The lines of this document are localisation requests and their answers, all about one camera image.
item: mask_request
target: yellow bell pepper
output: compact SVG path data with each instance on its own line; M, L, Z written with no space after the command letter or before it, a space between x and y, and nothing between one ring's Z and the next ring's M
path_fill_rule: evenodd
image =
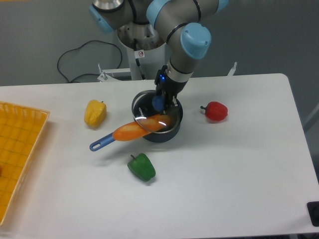
M106 104L97 100L91 100L86 107L84 122L92 127L97 128L106 116Z

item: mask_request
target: black cable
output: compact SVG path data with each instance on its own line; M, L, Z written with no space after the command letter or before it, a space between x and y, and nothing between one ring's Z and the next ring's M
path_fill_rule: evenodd
M137 51L137 43L138 43L137 39L134 38L134 46L133 46L134 51ZM137 66L139 67L142 80L146 80L145 75L143 73L143 70L141 69L140 60L138 58L135 58L135 61L136 61Z
M89 44L89 43L91 43L91 42L99 42L99 43L104 43L104 44L108 44L108 45L112 45L112 46L116 47L116 48L119 50L120 55L121 55L121 60L120 60L120 62L119 62L119 64L118 64L118 66L117 66L116 69L118 69L118 68L120 67L120 65L121 65L121 63L122 63L122 60L123 60L123 55L122 55L121 49L120 49L117 45L115 45L115 44L113 44L113 43L110 43L110 42L106 42L106 41L91 40L91 41L85 42L82 46L80 46L80 47L78 47L78 48L75 48L75 49L68 50L68 51L64 52L64 53L59 57L59 60L58 60L58 63L57 63L58 72L66 79L67 83L79 83L78 81L75 81L75 80L76 80L76 79L79 79L79 78L82 77L82 76L99 76L99 75L100 75L100 74L94 74L94 73L85 73L85 74L82 74L82 75L79 75L79 76L75 77L73 80L70 81L70 80L61 72L61 70L60 70L60 68L59 68L60 60L61 60L61 58L62 58L65 54L67 54L67 53L69 53L69 52L71 52L71 51L79 50L79 49L81 49L83 46L85 46L85 45L87 45L87 44Z

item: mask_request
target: blue joint cap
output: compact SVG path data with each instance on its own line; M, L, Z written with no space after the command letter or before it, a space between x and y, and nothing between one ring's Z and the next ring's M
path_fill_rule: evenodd
M154 0L149 5L146 11L146 17L148 18L150 24L155 28L156 18L162 7L168 2L169 0Z
M211 44L211 35L206 27L192 22L182 30L180 42L189 57L199 60L206 55Z
M228 5L229 0L218 0L218 9L216 12L219 12L223 8L225 8Z
M99 14L98 11L91 5L89 7L90 13L93 17L93 19L96 21L98 24L99 28L104 32L104 33L111 33L114 31L114 29L102 18L102 16Z

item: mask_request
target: green bell pepper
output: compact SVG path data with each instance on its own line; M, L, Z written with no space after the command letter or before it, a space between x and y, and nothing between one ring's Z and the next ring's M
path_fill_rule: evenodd
M155 169L144 153L140 153L137 157L131 155L131 157L133 160L128 163L128 168L135 176L145 182L148 182L155 177Z

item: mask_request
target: yellow basket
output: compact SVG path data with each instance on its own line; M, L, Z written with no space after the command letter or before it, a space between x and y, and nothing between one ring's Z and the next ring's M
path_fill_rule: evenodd
M0 225L50 112L0 102Z

